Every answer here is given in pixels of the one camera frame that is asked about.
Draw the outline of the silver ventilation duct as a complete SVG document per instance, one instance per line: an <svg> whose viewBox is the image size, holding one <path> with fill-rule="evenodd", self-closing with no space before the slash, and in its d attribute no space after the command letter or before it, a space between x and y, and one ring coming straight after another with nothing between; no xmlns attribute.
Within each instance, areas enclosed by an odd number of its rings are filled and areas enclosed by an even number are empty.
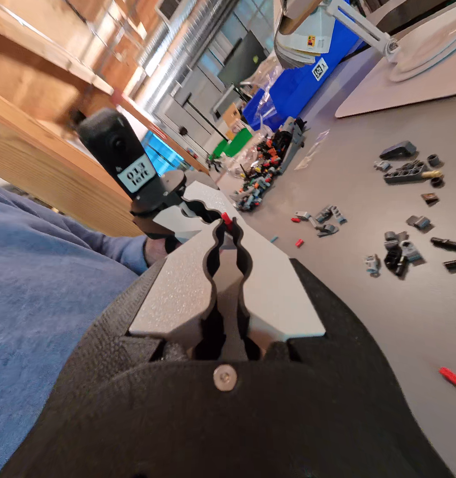
<svg viewBox="0 0 456 478"><path fill-rule="evenodd" d="M134 93L135 103L154 113L180 75L193 69L236 5L233 0L180 1L141 54L139 64L146 76Z"/></svg>

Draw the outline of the wooden ceiling beams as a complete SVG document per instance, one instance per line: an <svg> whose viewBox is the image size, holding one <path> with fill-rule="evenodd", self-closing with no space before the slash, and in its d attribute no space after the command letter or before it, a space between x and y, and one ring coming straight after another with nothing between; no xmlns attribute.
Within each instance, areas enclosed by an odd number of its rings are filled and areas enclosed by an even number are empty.
<svg viewBox="0 0 456 478"><path fill-rule="evenodd" d="M128 98L157 1L0 1L0 179L109 236L137 236L131 200L78 141L75 120L120 107L134 129L208 174Z"/></svg>

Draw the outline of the green storage bin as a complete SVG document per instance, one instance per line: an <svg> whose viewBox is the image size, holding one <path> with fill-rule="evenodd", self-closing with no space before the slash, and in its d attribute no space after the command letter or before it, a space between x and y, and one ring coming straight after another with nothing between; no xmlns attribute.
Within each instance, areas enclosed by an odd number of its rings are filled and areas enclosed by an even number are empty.
<svg viewBox="0 0 456 478"><path fill-rule="evenodd" d="M236 156L252 137L253 134L250 130L248 128L243 128L230 142L224 139L221 140L217 147L215 147L214 151L209 155L209 159L219 159L221 158L222 153L227 157Z"/></svg>

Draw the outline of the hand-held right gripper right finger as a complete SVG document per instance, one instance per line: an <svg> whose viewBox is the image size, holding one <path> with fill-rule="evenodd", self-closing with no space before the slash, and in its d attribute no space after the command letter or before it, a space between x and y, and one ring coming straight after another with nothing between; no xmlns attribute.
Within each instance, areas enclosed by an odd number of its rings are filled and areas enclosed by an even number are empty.
<svg viewBox="0 0 456 478"><path fill-rule="evenodd" d="M232 222L242 281L237 326L248 359L275 342L322 337L326 329L290 257L245 223Z"/></svg>

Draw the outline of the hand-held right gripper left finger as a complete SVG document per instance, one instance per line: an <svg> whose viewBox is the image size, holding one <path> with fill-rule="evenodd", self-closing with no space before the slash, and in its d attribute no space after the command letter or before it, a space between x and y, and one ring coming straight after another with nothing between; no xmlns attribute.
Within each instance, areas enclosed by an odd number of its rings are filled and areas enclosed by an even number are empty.
<svg viewBox="0 0 456 478"><path fill-rule="evenodd" d="M220 267L224 222L216 220L164 261L129 327L135 337L164 339L218 359L224 346L214 275Z"/></svg>

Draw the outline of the partly built lego model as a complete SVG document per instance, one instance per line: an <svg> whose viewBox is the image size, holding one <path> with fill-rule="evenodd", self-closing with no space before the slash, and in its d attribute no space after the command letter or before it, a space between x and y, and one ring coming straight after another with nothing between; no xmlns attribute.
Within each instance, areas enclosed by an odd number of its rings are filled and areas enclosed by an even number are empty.
<svg viewBox="0 0 456 478"><path fill-rule="evenodd" d="M261 205L275 179L304 147L305 125L300 117L288 117L277 130L263 125L234 157L225 160L228 173L242 181L230 195L238 211L251 212Z"/></svg>

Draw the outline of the small clear plastic bag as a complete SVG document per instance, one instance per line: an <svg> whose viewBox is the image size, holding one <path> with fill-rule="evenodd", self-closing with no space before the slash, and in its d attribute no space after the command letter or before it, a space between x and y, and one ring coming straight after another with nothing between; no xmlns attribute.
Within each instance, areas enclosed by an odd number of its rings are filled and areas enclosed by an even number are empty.
<svg viewBox="0 0 456 478"><path fill-rule="evenodd" d="M304 170L310 165L312 160L315 158L316 154L320 151L322 144L325 142L329 134L330 134L330 129L327 129L325 131L322 131L317 136L315 142L309 149L307 155L296 166L295 168L296 171Z"/></svg>

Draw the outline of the person's blue clothing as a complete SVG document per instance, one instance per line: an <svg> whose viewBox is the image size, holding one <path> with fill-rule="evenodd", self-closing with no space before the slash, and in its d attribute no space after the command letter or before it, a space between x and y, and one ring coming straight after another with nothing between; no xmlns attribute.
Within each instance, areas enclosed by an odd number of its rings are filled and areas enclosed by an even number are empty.
<svg viewBox="0 0 456 478"><path fill-rule="evenodd" d="M58 217L0 187L0 470L87 328L139 277L67 240Z"/></svg>

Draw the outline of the blue storage bin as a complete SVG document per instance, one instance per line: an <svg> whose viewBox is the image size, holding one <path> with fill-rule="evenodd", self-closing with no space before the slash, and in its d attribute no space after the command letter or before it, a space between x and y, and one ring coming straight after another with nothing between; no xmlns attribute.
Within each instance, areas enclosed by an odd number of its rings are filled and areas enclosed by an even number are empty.
<svg viewBox="0 0 456 478"><path fill-rule="evenodd" d="M335 21L328 53L317 57L314 64L286 69L267 91L260 87L243 109L250 127L257 131L261 122L272 130L296 118L335 68L350 53L360 39L339 21Z"/></svg>

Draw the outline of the dark grey curved lego brick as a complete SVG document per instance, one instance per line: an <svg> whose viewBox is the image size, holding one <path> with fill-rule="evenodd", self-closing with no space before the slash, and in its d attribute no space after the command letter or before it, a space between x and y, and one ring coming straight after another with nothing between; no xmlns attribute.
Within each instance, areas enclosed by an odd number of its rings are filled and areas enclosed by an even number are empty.
<svg viewBox="0 0 456 478"><path fill-rule="evenodd" d="M405 140L382 151L379 158L382 160L397 160L413 157L416 153L416 146L409 140Z"/></svg>

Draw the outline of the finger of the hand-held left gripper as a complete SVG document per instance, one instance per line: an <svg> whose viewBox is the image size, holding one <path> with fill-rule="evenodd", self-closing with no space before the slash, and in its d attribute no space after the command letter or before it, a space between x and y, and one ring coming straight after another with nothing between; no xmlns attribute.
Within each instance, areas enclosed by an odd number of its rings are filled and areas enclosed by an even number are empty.
<svg viewBox="0 0 456 478"><path fill-rule="evenodd" d="M157 213L153 222L171 230L181 244L201 235L201 238L195 239L196 243L201 241L203 244L208 244L210 240L210 244L215 245L213 222L207 222L197 215L189 216L186 214L187 211L188 207L185 204L171 206Z"/></svg>
<svg viewBox="0 0 456 478"><path fill-rule="evenodd" d="M193 182L183 192L182 199L189 209L210 223L227 213L230 219L237 218L237 224L246 224L240 212L223 192L201 182Z"/></svg>

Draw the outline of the dark grey angled lego beam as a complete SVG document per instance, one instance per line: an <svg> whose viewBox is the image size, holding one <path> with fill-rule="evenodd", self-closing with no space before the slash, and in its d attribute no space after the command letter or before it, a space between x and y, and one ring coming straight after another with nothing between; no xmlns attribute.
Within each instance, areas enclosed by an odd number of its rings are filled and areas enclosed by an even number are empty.
<svg viewBox="0 0 456 478"><path fill-rule="evenodd" d="M385 173L383 179L387 184L418 182L423 180L422 174L426 171L426 164L416 160Z"/></svg>

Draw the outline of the cardboard box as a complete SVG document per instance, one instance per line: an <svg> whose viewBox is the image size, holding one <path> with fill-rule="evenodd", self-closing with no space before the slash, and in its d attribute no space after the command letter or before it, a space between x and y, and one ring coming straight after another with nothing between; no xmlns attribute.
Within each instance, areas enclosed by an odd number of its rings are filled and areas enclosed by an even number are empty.
<svg viewBox="0 0 456 478"><path fill-rule="evenodd" d="M228 130L233 134L237 134L246 128L246 124L243 122L241 114L235 103L232 103L230 106L228 106L222 117L223 121L228 127Z"/></svg>

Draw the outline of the window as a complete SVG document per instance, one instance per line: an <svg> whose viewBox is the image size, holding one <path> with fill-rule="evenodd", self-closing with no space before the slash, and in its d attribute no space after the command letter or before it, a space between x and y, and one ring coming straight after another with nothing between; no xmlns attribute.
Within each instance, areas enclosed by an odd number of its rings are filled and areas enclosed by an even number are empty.
<svg viewBox="0 0 456 478"><path fill-rule="evenodd" d="M191 169L190 164L182 156L166 145L152 131L147 131L141 140L141 145L159 176L163 176L168 171Z"/></svg>

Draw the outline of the white device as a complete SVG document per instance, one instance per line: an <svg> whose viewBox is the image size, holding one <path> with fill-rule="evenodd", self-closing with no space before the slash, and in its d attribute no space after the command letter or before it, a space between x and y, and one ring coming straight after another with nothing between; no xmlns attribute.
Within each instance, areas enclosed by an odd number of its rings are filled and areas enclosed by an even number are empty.
<svg viewBox="0 0 456 478"><path fill-rule="evenodd" d="M344 1L325 1L321 5L328 15L383 54L392 65L389 74L392 82L417 76L456 51L456 8L396 40L388 33L381 32Z"/></svg>

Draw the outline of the person's left hand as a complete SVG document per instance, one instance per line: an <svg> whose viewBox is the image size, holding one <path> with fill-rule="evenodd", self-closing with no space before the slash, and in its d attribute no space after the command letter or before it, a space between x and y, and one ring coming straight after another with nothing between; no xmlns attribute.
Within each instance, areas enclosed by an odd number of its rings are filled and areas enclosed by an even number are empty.
<svg viewBox="0 0 456 478"><path fill-rule="evenodd" d="M150 267L157 261L166 258L180 246L181 242L174 236L159 239L147 237L143 248L143 255L147 266Z"/></svg>

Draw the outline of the lego instruction booklet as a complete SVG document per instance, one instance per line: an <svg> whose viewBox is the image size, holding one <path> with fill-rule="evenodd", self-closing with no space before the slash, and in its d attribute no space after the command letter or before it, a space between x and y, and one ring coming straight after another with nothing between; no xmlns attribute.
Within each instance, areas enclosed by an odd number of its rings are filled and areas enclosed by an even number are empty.
<svg viewBox="0 0 456 478"><path fill-rule="evenodd" d="M284 70L314 65L330 50L335 17L330 1L278 0L274 9L274 53Z"/></svg>

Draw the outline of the cluster of grey lego connectors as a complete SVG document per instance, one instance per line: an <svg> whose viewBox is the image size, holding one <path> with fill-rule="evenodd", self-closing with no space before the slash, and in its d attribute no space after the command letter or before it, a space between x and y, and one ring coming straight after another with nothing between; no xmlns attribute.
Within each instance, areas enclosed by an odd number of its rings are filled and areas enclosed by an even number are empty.
<svg viewBox="0 0 456 478"><path fill-rule="evenodd" d="M328 205L317 215L309 216L308 221L314 227L319 238L332 236L339 231L339 226L347 223L338 206Z"/></svg>

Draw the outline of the cluster of dark lego connectors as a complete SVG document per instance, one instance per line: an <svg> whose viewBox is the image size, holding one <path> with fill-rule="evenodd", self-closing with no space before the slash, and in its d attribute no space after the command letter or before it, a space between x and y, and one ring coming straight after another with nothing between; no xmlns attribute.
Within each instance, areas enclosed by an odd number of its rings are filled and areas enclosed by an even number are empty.
<svg viewBox="0 0 456 478"><path fill-rule="evenodd" d="M439 237L430 237L429 244L438 250L456 253L456 241ZM410 266L420 266L427 263L427 259L416 246L407 232L396 233L387 231L384 233L384 247L386 255L384 265L388 271L398 278L404 278ZM443 267L448 272L456 271L456 259L443 262Z"/></svg>

